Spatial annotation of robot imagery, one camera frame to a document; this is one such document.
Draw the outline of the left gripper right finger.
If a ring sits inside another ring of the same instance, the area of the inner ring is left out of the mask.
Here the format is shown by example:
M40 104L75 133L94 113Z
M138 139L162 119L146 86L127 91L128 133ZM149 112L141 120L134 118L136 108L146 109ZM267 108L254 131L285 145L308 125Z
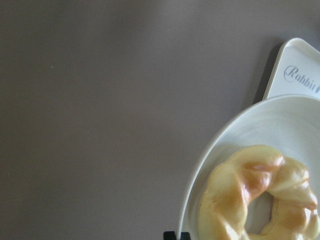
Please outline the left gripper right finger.
M180 240L191 240L191 236L189 232L181 232Z

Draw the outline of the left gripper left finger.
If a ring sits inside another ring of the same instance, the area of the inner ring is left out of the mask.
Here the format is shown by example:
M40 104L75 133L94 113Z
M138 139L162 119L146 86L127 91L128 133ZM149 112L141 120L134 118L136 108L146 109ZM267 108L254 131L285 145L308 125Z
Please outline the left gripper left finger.
M174 231L165 231L163 233L163 240L176 240L176 233Z

